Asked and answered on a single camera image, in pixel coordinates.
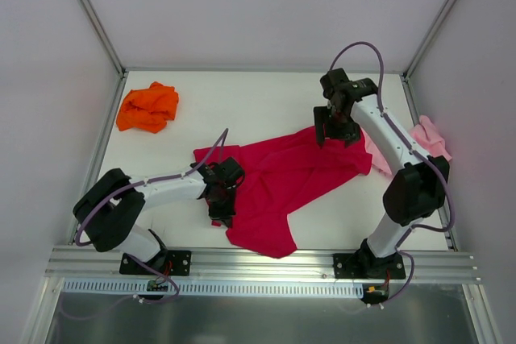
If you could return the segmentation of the red t shirt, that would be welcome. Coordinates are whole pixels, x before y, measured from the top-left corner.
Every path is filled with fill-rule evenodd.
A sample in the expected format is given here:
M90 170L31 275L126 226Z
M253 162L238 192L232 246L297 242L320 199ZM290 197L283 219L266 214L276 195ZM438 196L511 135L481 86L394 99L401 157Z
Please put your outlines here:
M239 163L245 179L237 189L227 240L274 259L298 248L289 228L291 213L372 169L363 139L349 147L334 139L319 146L313 127L244 146L224 146L214 154L200 148L193 155L196 161L215 162L223 155Z

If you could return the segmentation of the pink t shirt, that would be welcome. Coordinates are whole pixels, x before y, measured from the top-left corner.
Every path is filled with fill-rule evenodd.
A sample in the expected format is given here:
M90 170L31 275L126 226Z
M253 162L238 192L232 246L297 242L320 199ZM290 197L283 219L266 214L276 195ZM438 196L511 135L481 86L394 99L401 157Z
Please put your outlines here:
M440 135L438 128L426 116L419 117L419 123L409 130L413 139L433 157L443 156L447 161L452 159L452 156L446 149L445 139ZM392 176L391 169L381 154L376 144L370 139L365 131L362 131L364 136L365 151L372 156L372 166L385 176Z

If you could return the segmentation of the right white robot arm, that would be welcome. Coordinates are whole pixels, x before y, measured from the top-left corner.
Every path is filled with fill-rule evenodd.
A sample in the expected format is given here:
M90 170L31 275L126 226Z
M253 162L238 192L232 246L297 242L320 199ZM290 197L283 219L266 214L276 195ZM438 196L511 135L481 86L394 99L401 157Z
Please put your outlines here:
M337 69L322 76L320 83L327 105L314 108L317 144L336 139L350 146L367 133L393 174L382 197L385 213L377 228L342 264L351 278L379 279L397 270L402 258L399 247L443 206L450 166L445 157L432 156L398 125L371 79L351 81Z

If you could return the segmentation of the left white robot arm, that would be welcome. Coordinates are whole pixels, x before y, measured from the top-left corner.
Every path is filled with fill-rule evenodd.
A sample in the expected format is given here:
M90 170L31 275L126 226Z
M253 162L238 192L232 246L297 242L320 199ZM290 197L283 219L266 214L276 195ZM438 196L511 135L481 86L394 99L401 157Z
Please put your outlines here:
M233 158L193 163L185 172L137 180L114 168L73 207L75 243L98 252L120 251L122 274L171 273L172 252L151 229L136 224L140 214L179 200L204 200L211 220L231 227L236 196L246 173Z

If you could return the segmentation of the orange t shirt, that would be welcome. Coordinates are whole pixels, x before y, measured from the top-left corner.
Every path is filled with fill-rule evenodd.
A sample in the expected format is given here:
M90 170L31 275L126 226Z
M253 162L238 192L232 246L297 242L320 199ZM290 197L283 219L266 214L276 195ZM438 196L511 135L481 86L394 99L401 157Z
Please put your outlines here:
M152 82L146 89L132 89L122 100L115 124L119 131L137 129L156 134L177 115L179 94L173 86Z

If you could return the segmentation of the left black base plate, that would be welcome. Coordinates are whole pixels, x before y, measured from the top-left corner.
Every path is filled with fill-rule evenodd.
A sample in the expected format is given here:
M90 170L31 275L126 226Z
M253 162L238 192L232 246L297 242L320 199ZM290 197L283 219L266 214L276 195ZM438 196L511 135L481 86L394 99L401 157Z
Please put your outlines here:
M165 250L144 264L161 274L168 276L189 276L192 252L186 250ZM152 272L142 267L128 254L123 254L119 265L122 275L151 275Z

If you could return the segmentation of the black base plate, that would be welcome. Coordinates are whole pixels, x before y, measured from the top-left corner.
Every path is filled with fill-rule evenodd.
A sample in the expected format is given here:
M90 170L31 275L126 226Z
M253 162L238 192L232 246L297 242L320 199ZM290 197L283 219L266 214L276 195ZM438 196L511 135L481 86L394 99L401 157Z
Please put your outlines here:
M405 266L400 254L395 253L385 258L374 255L368 257L360 251L355 253L335 253L332 255L334 276L346 280L404 280Z
M192 252L186 250L165 250L144 264L161 274L168 276L189 276ZM151 275L152 272L142 267L128 254L123 254L119 265L122 275Z

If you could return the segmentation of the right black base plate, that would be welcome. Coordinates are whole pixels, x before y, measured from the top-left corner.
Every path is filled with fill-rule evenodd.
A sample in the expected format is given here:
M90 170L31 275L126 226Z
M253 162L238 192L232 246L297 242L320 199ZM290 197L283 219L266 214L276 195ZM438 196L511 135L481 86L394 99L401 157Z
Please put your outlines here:
M355 253L335 253L332 255L334 276L346 280L404 280L405 266L400 254L395 253L385 258L374 255L368 257L360 251Z

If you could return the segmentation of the aluminium mounting rail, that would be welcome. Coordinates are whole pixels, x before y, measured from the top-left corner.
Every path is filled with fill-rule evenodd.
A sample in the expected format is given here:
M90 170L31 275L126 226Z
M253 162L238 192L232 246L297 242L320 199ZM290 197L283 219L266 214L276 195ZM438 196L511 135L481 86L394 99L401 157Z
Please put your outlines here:
M333 251L300 250L273 259L240 249L192 249L189 278L196 280L333 281ZM47 277L119 277L122 254L99 253L90 247L52 249ZM420 284L480 284L480 270L471 253L414 251L404 258L406 274Z

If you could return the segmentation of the right aluminium frame post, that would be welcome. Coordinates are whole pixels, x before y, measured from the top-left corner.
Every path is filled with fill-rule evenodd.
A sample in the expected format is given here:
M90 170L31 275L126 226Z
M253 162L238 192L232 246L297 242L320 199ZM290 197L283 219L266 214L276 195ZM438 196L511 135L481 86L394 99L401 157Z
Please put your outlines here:
M412 74L418 67L419 63L422 61L423 57L426 55L430 46L435 41L441 28L447 21L447 18L449 17L451 12L454 10L455 5L458 1L459 0L444 0L443 4L439 8L439 11L432 20L431 25L429 26L426 34L424 35L422 41L420 42L414 55L412 56L412 59L407 65L406 69L402 72L404 78L410 78L412 76Z

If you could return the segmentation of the aluminium frame post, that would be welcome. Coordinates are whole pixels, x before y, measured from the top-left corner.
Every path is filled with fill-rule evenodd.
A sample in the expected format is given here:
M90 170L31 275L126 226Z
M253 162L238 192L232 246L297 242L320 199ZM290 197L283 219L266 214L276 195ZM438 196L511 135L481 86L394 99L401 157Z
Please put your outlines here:
M410 78L412 76L412 74L418 67L419 63L422 61L423 57L426 55L430 46L435 41L441 28L447 21L447 18L449 17L451 12L454 10L455 5L458 1L459 0L444 0L443 4L439 8L439 11L432 20L431 25L429 26L426 34L424 35L422 41L420 42L414 55L412 56L412 59L407 65L406 69L402 72L404 78Z
M116 52L114 45L112 44L106 29L104 28L101 19L98 16L97 11L94 8L94 4L91 0L77 0L80 8L82 9L88 23L94 30L94 34L98 38L99 43L102 46L103 51L106 53L108 60L113 66L119 77L123 77L125 74L125 67Z

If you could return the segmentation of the left aluminium frame post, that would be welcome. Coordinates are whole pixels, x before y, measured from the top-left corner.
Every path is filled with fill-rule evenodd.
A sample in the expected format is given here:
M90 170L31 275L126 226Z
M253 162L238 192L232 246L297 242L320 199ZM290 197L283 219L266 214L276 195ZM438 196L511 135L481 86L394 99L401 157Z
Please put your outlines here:
M113 66L119 77L123 77L125 74L125 67L116 52L114 45L112 44L106 29L104 28L101 19L98 16L97 11L94 8L94 4L91 0L77 0L80 8L82 9L88 23L94 30L94 34L98 38L99 43L102 46L103 51L106 53L108 60Z

